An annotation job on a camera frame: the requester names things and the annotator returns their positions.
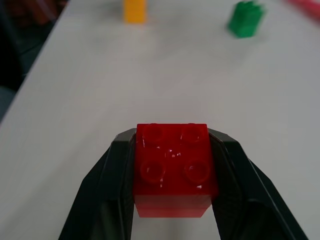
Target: lego stud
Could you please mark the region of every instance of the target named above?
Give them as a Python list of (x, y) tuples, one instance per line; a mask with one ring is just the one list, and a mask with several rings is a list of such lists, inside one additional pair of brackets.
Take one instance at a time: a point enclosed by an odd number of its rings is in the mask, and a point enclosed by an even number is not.
[(199, 143), (203, 139), (204, 135), (200, 128), (196, 124), (190, 123), (187, 124), (181, 133), (181, 138), (183, 141), (189, 144)]
[(190, 182), (200, 185), (210, 177), (210, 166), (201, 160), (191, 160), (184, 166), (184, 173)]
[(166, 167), (159, 161), (145, 161), (141, 164), (140, 174), (149, 184), (160, 184), (163, 181)]
[(143, 140), (148, 144), (158, 144), (164, 139), (163, 129), (156, 123), (147, 125), (142, 133)]

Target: red object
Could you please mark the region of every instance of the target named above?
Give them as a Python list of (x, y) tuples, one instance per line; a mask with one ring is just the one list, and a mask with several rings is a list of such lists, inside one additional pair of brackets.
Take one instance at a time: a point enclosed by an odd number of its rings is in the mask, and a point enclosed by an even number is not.
[(133, 196), (140, 217), (201, 217), (218, 195), (206, 124), (138, 124)]
[(54, 0), (22, 0), (25, 7), (30, 11), (34, 21), (38, 25), (44, 25), (54, 21), (58, 17), (57, 6)]
[(288, 0), (313, 18), (320, 19), (320, 3), (314, 0)]

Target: red toy block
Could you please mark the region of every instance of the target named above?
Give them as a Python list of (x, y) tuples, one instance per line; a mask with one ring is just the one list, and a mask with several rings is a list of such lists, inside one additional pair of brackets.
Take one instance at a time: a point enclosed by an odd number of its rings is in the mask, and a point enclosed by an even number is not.
[(201, 217), (218, 195), (206, 124), (138, 124), (133, 196), (140, 217)]

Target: yellow lego brick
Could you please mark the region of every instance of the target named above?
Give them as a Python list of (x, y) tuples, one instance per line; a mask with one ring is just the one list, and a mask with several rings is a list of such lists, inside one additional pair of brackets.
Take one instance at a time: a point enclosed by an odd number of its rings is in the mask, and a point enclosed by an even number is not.
[(124, 0), (124, 21), (129, 24), (146, 22), (147, 0)]

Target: green lego brick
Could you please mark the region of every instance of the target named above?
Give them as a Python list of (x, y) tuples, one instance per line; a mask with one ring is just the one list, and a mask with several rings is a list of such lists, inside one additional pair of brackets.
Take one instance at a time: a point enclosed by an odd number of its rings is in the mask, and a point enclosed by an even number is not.
[(235, 5), (227, 26), (238, 38), (252, 37), (264, 15), (265, 10), (255, 1), (241, 1)]

